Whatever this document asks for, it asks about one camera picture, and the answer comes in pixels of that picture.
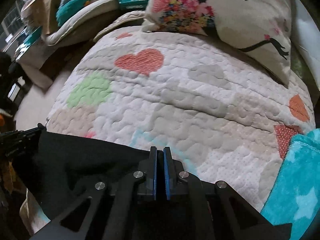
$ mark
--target bed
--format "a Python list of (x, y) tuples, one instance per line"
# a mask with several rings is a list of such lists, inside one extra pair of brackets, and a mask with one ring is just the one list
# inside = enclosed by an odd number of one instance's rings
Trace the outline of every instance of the bed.
[(143, 150), (169, 146), (185, 170), (226, 181), (260, 212), (291, 137), (316, 128), (301, 78), (290, 70), (284, 86), (252, 58), (202, 35), (116, 21), (96, 40), (57, 97), (47, 130)]

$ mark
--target metal screw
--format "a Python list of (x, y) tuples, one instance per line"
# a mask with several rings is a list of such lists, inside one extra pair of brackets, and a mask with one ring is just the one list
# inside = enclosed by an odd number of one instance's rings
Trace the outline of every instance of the metal screw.
[(179, 173), (179, 176), (182, 178), (187, 178), (187, 177), (189, 177), (189, 173), (187, 171), (181, 171)]
[(226, 183), (225, 181), (223, 181), (223, 180), (219, 180), (219, 181), (217, 182), (217, 186), (218, 186), (219, 188), (225, 188), (225, 187), (227, 187), (227, 183)]
[(98, 182), (95, 185), (95, 188), (99, 190), (99, 189), (103, 189), (105, 186), (106, 186), (106, 184), (104, 184), (103, 182)]
[(133, 173), (133, 176), (135, 178), (141, 178), (143, 176), (143, 172), (142, 171), (136, 171)]

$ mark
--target orange heart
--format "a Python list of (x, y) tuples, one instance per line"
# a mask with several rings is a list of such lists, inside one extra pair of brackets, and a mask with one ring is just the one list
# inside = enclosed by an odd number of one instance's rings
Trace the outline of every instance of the orange heart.
[(136, 56), (127, 54), (115, 61), (119, 68), (135, 71), (148, 76), (151, 72), (157, 71), (163, 65), (164, 56), (157, 49), (144, 49)]
[(289, 108), (290, 108), (291, 114), (295, 118), (299, 119), (300, 121), (307, 122), (310, 120), (309, 114), (299, 94), (290, 98)]

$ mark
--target white pillow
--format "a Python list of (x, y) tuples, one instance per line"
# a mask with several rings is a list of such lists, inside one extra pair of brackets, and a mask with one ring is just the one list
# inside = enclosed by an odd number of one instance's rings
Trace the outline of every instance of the white pillow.
[(143, 31), (216, 35), (285, 85), (290, 77), (290, 0), (150, 0)]
[(320, 31), (300, 0), (292, 0), (291, 41), (307, 63), (320, 89)]

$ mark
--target floor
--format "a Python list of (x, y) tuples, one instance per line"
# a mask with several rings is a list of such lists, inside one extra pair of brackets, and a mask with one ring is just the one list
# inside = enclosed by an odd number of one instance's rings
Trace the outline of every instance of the floor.
[(33, 85), (22, 100), (14, 119), (17, 130), (28, 130), (37, 127), (38, 123), (46, 125), (47, 116), (59, 95), (64, 83), (70, 76), (73, 66), (67, 65), (57, 76), (47, 91)]
[(28, 94), (23, 98), (19, 105), (19, 109), (15, 114), (14, 120), (16, 121), (17, 130), (28, 130), (37, 127), (38, 123), (46, 125), (47, 116), (55, 102), (57, 96), (70, 76), (73, 69), (78, 65), (80, 60), (88, 52), (88, 50), (93, 46), (92, 42), (86, 42), (78, 45), (72, 45), (66, 50), (57, 50), (51, 59), (46, 61), (46, 74), (50, 76), (53, 68), (58, 67), (61, 69), (59, 74), (54, 79), (52, 86), (47, 90), (43, 91), (41, 88), (33, 85)]

